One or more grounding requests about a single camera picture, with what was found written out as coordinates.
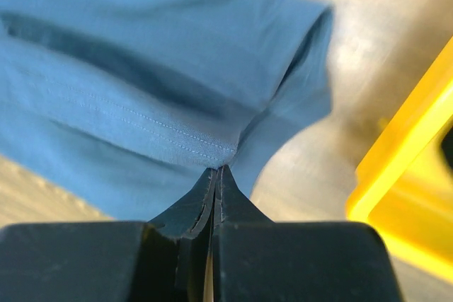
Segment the blue-grey t-shirt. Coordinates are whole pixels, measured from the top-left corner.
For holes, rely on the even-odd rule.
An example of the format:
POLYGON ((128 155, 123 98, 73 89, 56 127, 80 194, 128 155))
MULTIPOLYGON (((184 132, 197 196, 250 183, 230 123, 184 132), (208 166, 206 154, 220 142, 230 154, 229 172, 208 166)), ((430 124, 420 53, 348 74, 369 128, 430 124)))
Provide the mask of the blue-grey t-shirt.
POLYGON ((331 111, 318 0, 1 0, 1 154, 127 220, 331 111))

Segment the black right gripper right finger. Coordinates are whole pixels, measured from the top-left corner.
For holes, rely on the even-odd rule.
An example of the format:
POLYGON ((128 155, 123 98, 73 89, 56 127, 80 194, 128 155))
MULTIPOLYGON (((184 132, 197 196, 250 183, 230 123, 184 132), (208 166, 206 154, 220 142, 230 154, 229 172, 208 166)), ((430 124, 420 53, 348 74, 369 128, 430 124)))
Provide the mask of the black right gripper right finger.
POLYGON ((271 221, 217 171, 212 240, 216 301, 402 301, 386 246, 360 222, 271 221))

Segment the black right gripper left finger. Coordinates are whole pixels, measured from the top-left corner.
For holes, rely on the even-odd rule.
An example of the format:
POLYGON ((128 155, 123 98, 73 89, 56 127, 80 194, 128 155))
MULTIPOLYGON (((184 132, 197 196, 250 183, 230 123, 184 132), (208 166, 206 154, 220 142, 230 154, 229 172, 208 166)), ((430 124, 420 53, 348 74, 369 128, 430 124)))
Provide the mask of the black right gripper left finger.
POLYGON ((2 301, 202 301, 215 170, 151 221, 1 229, 2 301))

